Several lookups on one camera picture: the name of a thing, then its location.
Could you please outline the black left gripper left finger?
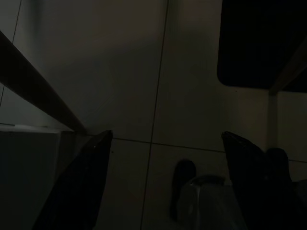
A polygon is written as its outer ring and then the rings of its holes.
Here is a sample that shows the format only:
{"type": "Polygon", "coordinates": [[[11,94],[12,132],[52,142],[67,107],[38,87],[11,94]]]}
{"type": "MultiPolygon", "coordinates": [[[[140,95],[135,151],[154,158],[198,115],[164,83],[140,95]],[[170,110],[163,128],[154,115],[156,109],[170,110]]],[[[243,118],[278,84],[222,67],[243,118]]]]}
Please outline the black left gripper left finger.
{"type": "Polygon", "coordinates": [[[89,139],[56,180],[33,229],[92,230],[105,189],[113,132],[89,139]]]}

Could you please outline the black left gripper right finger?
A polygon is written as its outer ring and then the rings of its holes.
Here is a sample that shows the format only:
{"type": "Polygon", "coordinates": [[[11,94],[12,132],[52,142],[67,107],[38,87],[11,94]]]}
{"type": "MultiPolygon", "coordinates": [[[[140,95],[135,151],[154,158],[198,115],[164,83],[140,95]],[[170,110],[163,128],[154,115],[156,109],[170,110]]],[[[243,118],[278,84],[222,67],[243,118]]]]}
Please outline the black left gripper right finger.
{"type": "Polygon", "coordinates": [[[250,230],[305,230],[307,182],[290,177],[286,152],[262,151],[231,132],[222,134],[229,175],[250,230]]]}

